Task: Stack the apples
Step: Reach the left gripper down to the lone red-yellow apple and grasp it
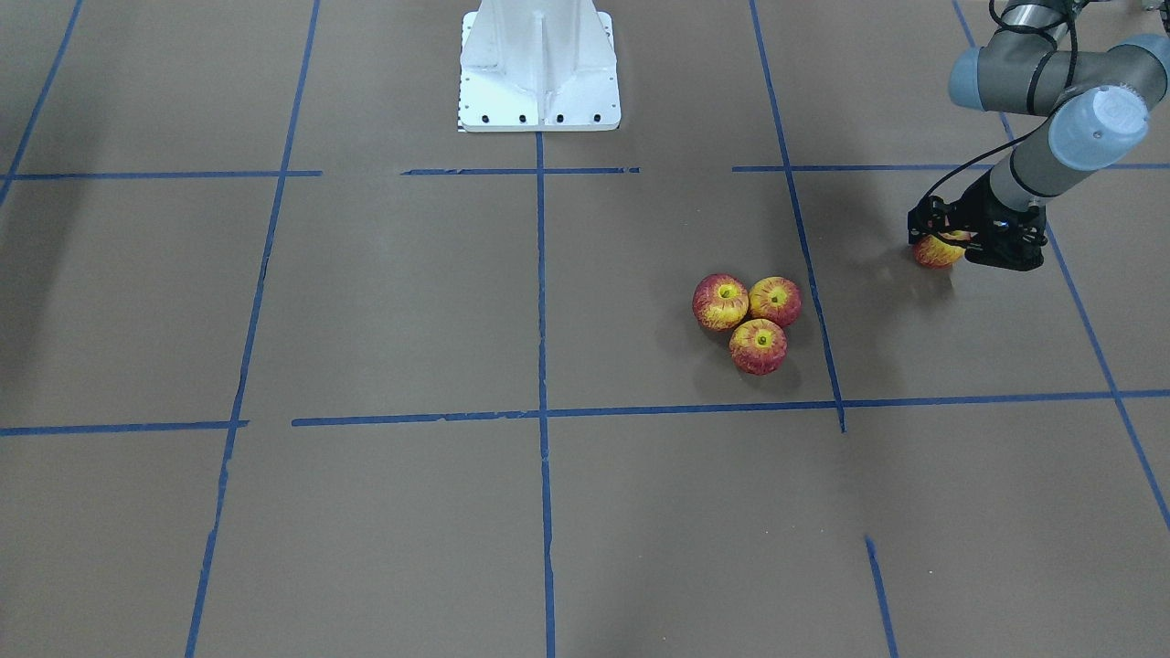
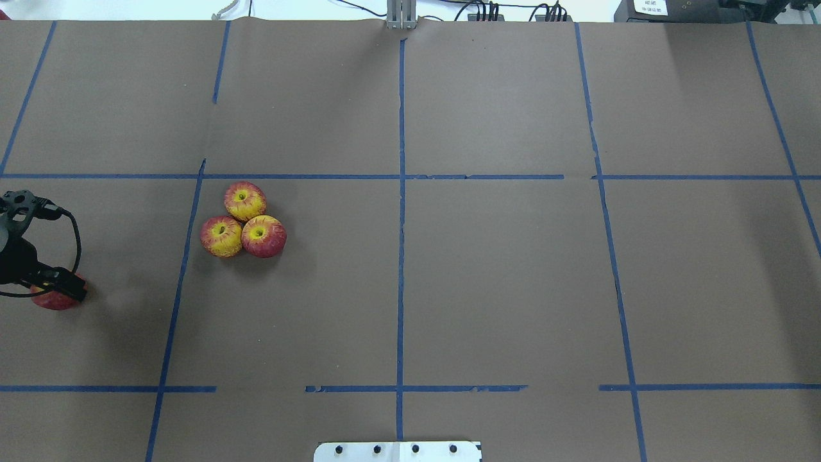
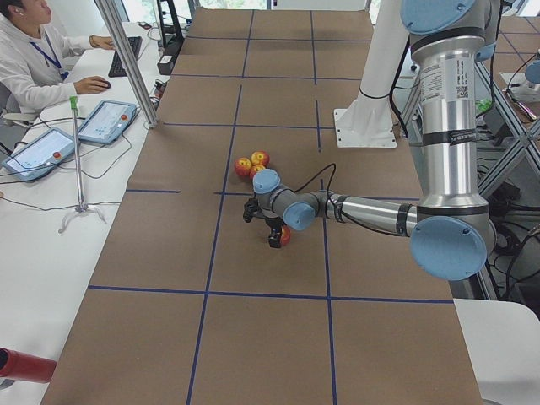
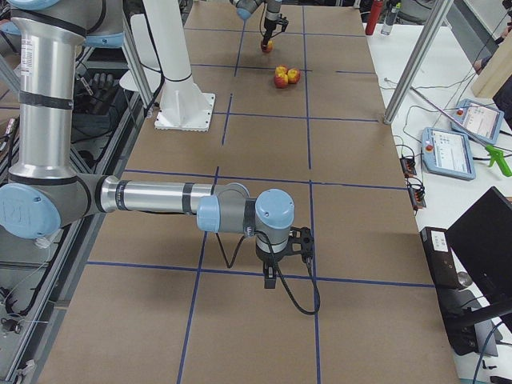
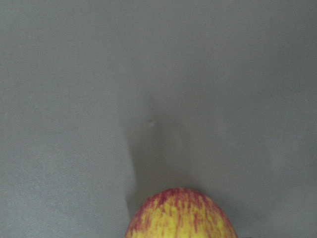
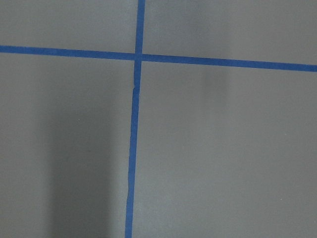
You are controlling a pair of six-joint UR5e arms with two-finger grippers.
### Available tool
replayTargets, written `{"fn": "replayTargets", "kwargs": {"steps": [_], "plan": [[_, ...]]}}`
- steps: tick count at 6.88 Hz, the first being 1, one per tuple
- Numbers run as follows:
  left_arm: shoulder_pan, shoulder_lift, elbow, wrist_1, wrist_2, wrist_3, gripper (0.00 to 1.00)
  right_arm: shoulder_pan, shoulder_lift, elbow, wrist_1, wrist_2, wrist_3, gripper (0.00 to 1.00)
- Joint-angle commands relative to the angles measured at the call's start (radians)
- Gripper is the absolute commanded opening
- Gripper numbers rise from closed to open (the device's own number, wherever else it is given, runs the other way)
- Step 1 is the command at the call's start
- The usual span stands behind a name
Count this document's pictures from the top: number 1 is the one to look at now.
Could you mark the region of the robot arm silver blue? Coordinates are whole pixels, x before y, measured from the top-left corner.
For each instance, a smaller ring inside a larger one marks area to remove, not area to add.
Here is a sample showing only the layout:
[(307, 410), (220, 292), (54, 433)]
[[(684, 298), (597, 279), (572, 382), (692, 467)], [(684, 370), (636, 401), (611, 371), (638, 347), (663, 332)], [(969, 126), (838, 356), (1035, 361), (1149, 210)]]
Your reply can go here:
[(944, 211), (940, 233), (966, 232), (970, 262), (1040, 267), (1049, 200), (1121, 162), (1166, 97), (1166, 35), (1082, 52), (1075, 35), (1082, 9), (1081, 1), (991, 7), (992, 37), (954, 62), (948, 92), (957, 107), (1041, 119)]

